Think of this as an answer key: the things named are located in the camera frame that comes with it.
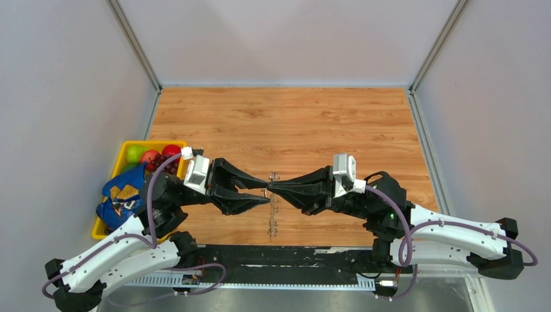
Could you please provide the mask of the blue chip bag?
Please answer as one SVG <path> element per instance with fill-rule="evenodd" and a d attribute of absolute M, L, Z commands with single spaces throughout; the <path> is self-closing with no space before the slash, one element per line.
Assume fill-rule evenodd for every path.
<path fill-rule="evenodd" d="M 105 199 L 96 207 L 96 214 L 106 227 L 114 230 L 142 206 L 139 195 L 146 178 L 146 165 L 140 164 L 113 177 L 101 193 Z"/>

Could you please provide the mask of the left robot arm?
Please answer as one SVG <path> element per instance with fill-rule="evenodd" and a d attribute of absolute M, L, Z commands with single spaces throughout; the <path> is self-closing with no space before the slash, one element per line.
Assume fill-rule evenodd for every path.
<path fill-rule="evenodd" d="M 156 270 L 199 270 L 199 248 L 178 230 L 186 205 L 211 203 L 224 215 L 238 215 L 268 199 L 250 194 L 266 181 L 239 170 L 223 158 L 189 157 L 184 177 L 157 169 L 141 190 L 143 206 L 87 251 L 45 265 L 49 295 L 60 311 L 91 311 L 110 293 Z"/>

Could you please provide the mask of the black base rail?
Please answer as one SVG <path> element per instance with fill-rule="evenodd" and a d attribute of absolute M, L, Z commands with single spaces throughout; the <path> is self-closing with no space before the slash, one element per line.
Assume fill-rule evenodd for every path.
<path fill-rule="evenodd" d="M 397 265 L 376 263 L 370 248 L 204 245 L 176 264 L 197 267 L 202 281 L 252 285 L 353 285 L 363 277 L 395 275 Z"/>

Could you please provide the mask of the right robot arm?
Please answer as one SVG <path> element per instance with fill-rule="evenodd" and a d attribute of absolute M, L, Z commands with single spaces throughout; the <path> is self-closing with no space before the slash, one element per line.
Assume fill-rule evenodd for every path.
<path fill-rule="evenodd" d="M 333 211 L 364 220 L 374 236 L 371 262 L 379 271 L 434 264 L 474 267 L 497 280 L 516 279 L 526 264 L 514 249 L 517 223 L 466 221 L 407 200 L 407 191 L 386 172 L 364 179 L 327 166 L 301 177 L 268 183 L 304 215 Z"/>

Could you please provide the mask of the red apple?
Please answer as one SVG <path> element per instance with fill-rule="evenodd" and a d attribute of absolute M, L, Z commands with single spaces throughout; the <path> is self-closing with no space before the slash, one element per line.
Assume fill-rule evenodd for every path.
<path fill-rule="evenodd" d="M 149 172 L 154 172 L 160 166 L 161 154 L 154 150 L 149 149 L 143 152 L 140 163 L 145 164 L 145 169 Z"/>
<path fill-rule="evenodd" d="M 181 152 L 181 146 L 175 144 L 166 145 L 161 152 L 161 155 L 166 159 L 173 157 Z"/>

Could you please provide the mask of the green pear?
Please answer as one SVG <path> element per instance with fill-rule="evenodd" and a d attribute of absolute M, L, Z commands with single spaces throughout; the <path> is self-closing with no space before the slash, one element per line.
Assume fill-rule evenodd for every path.
<path fill-rule="evenodd" d="M 131 144 L 126 147 L 125 158 L 127 163 L 140 164 L 147 148 L 142 145 Z"/>

